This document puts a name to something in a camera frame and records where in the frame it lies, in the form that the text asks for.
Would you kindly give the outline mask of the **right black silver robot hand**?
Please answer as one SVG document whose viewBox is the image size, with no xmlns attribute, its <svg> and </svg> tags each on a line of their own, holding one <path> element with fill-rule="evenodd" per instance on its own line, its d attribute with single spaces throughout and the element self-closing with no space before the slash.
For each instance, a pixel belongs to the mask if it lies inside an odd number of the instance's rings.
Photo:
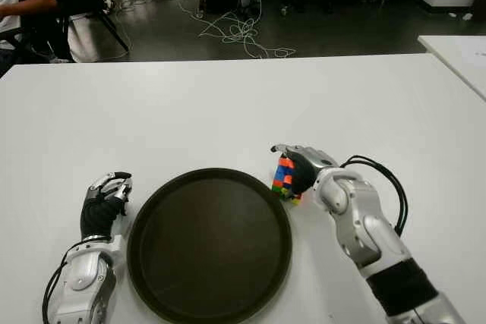
<svg viewBox="0 0 486 324">
<path fill-rule="evenodd" d="M 270 151 L 280 153 L 272 189 L 284 199 L 299 197 L 313 186 L 323 168 L 338 166 L 335 159 L 310 146 L 281 143 L 272 146 Z"/>
</svg>

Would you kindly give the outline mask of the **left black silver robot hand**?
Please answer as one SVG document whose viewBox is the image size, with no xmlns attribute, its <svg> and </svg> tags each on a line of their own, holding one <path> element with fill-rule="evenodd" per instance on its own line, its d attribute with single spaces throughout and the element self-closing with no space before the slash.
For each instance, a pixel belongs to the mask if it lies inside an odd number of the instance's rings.
<svg viewBox="0 0 486 324">
<path fill-rule="evenodd" d="M 125 205 L 132 191 L 132 175 L 116 171 L 104 174 L 88 188 L 80 213 L 80 234 L 83 241 L 95 237 L 111 237 L 114 221 L 125 216 Z"/>
</svg>

